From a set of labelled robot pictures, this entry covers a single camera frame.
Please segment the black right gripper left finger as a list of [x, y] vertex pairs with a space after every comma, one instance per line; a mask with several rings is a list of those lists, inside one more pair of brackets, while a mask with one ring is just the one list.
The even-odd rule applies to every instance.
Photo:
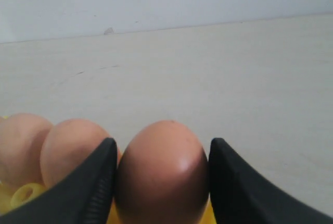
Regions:
[[106, 223], [116, 168], [117, 145], [106, 138], [65, 179], [1, 216], [1, 223]]

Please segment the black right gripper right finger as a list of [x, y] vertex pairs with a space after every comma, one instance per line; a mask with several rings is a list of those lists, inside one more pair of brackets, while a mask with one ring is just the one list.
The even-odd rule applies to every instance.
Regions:
[[211, 141], [209, 175], [217, 223], [332, 223], [259, 174], [223, 138]]

